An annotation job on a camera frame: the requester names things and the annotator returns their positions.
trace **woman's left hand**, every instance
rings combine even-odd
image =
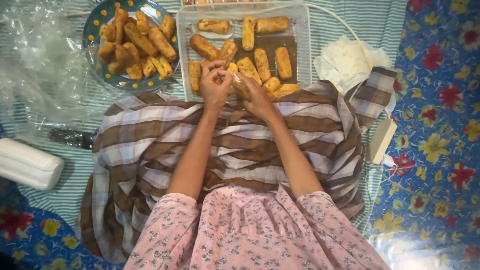
[[[227,101],[227,91],[232,82],[232,74],[219,69],[222,65],[223,61],[217,60],[208,63],[202,68],[200,90],[204,99],[205,111],[220,113]],[[223,83],[218,85],[215,81],[220,78],[223,79]]]

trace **blue floral plate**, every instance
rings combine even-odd
[[[129,16],[133,18],[136,18],[136,11],[143,11],[147,15],[150,26],[160,25],[162,16],[164,15],[171,16],[165,9],[149,0],[105,0],[92,10],[85,22],[83,32],[84,48],[100,48],[103,46],[105,41],[100,38],[98,32],[102,24],[111,24],[115,15],[116,7],[126,10]],[[178,56],[179,46],[177,40],[177,31],[175,31],[170,44],[173,46]],[[125,74],[120,75],[114,75],[110,73],[110,71],[108,71],[107,64],[103,61],[92,60],[92,62],[94,68],[96,69],[96,74],[101,77],[105,83],[117,88],[152,90],[159,88],[168,81],[168,79],[161,78],[158,72],[149,78],[144,78],[141,81],[135,81],[131,80],[126,72]],[[177,57],[177,59],[171,63],[173,72],[176,71],[179,62],[180,58]]]

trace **clear plastic container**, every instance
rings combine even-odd
[[[195,33],[192,24],[200,19],[227,19],[233,24],[234,30],[230,40],[241,38],[243,17],[252,16],[255,19],[275,16],[287,16],[292,23],[285,32],[271,34],[272,36],[294,36],[297,43],[297,80],[300,88],[312,83],[312,50],[310,47],[310,17],[308,7],[300,1],[267,1],[267,2],[237,2],[205,5],[185,5],[177,12],[177,32],[179,37],[180,64],[183,77],[185,98],[187,101],[202,101],[194,96],[190,89],[188,76],[188,61],[204,60],[189,46],[190,37]],[[217,49],[220,49],[225,39],[205,38]],[[236,103],[235,95],[230,95],[229,104]]]

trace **plaid cloth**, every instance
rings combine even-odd
[[[361,134],[388,104],[395,75],[374,67],[350,102],[328,81],[275,102],[323,188],[348,218],[365,206],[357,192],[365,152]],[[287,178],[271,133],[249,113],[229,121],[235,112],[226,105],[216,123],[203,190],[226,184],[277,190]],[[94,255],[113,263],[128,258],[202,113],[202,103],[161,93],[128,97],[107,110],[76,225],[77,237]]]

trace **person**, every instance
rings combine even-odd
[[[203,115],[124,269],[389,269],[324,192],[282,115],[251,78],[243,78],[252,95],[245,108],[267,124],[288,184],[276,192],[224,186],[197,204],[232,81],[221,65],[202,69]]]

